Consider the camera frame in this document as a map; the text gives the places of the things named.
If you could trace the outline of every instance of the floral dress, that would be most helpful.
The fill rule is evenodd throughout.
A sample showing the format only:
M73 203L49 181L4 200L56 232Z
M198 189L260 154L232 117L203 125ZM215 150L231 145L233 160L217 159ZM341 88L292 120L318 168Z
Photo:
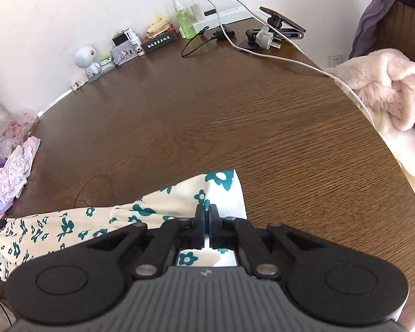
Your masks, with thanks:
M176 217L193 217L198 204L216 204L221 217L246 218L243 194L234 170L198 175L175 186L114 207L74 208L7 219L0 231L0 279L22 263L104 235L129 224L144 222L158 228ZM234 266L235 255L226 249L183 250L178 266Z

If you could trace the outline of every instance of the black cable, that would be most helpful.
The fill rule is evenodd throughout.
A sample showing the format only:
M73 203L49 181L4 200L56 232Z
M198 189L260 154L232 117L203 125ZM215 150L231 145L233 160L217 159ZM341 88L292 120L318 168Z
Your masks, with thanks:
M8 318L9 325L12 326L11 318L9 318L8 313L5 310L5 307L0 302L0 307L2 308L3 312L5 313L6 317Z
M5 309L5 307L2 305L2 303L1 303L1 302L0 302L0 307L2 308L3 312L4 312L4 313L5 313L5 315L6 315L6 317L7 317L7 319L8 319L8 322L9 322L9 325L10 325L10 326L12 326L11 318L9 318L8 312L6 312L6 309Z
M186 48L189 46L189 44L190 44L192 41L194 41L194 39L195 39L196 37L198 37L198 36L203 36L203 35L204 35L204 33L208 30L208 28L209 28L209 26L206 26L204 29L200 30L200 31L198 32L198 34L197 34L197 35L195 35L192 39L190 39L190 40L188 41L188 43L184 46L184 48L183 48L183 49L182 49L182 51L181 51L181 57L186 57L186 56L189 56L191 53L193 53L194 51L198 50L198 49L199 49L201 46L203 46L204 44L207 44L209 41L212 41L212 40L216 40L216 39L217 39L217 37L212 36L209 40L204 41L202 44L200 44L200 45L198 45L197 47L195 47L192 51L190 51L190 52L188 52L188 53L184 53L184 52L185 52L185 50L186 50Z
M195 47L193 50L189 51L188 53L183 54L183 52L185 51L186 47L189 45L189 42L186 44L186 46L183 48L182 52L181 52L181 57L186 57L189 56L191 53L195 52L196 50L198 50L201 46L203 46L204 44L207 44L209 41L212 40L216 40L216 37L211 37L209 40L204 41L202 44L198 45L197 47Z

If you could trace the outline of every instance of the pink floral cloth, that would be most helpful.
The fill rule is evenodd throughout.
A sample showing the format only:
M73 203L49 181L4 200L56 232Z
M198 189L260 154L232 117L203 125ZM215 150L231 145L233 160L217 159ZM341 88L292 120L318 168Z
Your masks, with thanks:
M39 138L29 137L22 146L16 147L5 166L0 168L0 219L12 206L14 198L20 197L39 146Z

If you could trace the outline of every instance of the white bottle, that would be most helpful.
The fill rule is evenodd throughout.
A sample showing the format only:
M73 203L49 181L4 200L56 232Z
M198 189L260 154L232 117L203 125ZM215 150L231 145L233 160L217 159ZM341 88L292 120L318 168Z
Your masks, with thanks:
M137 53L137 55L139 56L144 55L145 51L142 48L142 41L139 39L137 34L135 34L130 28L128 28L125 33L129 41L131 42L132 47L135 49L135 52Z

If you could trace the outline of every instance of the small bottle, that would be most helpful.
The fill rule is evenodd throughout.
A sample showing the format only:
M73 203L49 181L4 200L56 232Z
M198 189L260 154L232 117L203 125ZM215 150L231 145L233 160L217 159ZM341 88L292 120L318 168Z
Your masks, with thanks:
M126 30L127 32L127 38L131 42L132 47L135 49L135 52L138 56L142 56L145 54L145 50L142 48L142 41L138 37L138 35L132 31L132 29L128 28Z
M140 41L137 35L134 35L132 37L131 44L132 47L135 48L135 52L137 53L137 55L142 56L145 54L145 50L143 50L142 48L142 42Z
M183 5L178 2L178 0L173 0L173 2L175 11L177 12L177 20L181 26L181 29L185 33L186 39L193 38L197 35L197 32L195 31L194 25L189 17L189 13Z

